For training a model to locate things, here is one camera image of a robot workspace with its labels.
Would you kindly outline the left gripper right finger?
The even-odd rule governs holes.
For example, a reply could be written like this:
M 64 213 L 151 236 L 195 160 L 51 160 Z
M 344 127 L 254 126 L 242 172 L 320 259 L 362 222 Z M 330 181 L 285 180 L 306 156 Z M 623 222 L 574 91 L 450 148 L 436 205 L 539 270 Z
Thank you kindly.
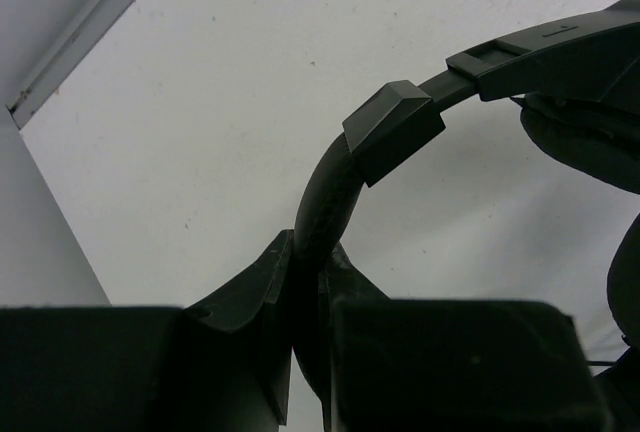
M 328 431 L 609 431 L 573 319 L 536 301 L 392 299 L 337 248 L 320 276 Z

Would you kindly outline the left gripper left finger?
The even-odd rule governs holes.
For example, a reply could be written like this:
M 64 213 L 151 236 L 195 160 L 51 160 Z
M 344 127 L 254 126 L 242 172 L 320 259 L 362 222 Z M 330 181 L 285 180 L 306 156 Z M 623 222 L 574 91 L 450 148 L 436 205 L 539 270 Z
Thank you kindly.
M 275 431 L 286 423 L 293 234 L 187 308 L 1 311 L 5 431 Z

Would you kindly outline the black headset with cable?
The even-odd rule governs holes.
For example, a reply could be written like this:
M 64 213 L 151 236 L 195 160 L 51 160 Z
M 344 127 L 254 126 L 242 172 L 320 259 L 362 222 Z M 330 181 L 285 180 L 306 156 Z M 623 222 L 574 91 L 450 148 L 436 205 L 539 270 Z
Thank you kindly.
M 293 256 L 315 286 L 373 186 L 445 128 L 445 110 L 478 96 L 510 99 L 531 141 L 558 162 L 639 190 L 639 2 L 526 28 L 457 53 L 421 83 L 385 84 L 347 117 L 296 215 Z

